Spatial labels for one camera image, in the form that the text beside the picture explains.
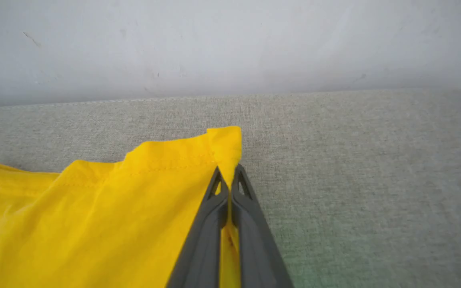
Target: gray tablecloth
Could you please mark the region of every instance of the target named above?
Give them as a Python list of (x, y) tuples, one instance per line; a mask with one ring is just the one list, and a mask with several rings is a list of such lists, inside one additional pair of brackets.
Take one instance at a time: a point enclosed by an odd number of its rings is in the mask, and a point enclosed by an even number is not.
[(228, 125), (296, 287), (461, 287), (461, 90), (0, 108), (0, 162), (58, 172)]

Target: white background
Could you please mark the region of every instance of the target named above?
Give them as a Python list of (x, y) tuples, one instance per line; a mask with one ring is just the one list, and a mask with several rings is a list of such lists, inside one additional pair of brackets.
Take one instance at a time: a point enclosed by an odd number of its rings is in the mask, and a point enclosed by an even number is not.
[(461, 88), (461, 0), (0, 0), (0, 106)]

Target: yellow fabric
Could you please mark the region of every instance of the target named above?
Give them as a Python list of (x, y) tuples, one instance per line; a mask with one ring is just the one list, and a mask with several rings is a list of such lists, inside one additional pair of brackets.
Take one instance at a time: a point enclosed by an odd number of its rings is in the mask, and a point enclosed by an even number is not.
[[(230, 184), (240, 158), (233, 126), (62, 173), (0, 164), (0, 287), (164, 287), (216, 166)], [(227, 225), (222, 287), (239, 286), (236, 240)]]

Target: scratch on wall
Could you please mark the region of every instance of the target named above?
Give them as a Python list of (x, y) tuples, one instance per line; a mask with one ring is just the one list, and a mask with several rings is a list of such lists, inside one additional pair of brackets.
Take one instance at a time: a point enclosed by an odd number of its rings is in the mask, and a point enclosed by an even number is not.
[(40, 42), (38, 42), (37, 40), (33, 39), (33, 37), (31, 37), (28, 33), (26, 32), (23, 32), (23, 34), (27, 37), (27, 38), (30, 38), (33, 43), (35, 43), (35, 46), (37, 46), (38, 48), (42, 47), (42, 44), (40, 44)]

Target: gray fabric surface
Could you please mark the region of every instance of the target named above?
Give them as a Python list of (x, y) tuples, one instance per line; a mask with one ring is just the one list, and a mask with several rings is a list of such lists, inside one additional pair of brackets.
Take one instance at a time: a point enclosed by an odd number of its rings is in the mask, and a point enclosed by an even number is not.
[(461, 287), (461, 91), (0, 108), (0, 163), (58, 172), (228, 125), (296, 287)]

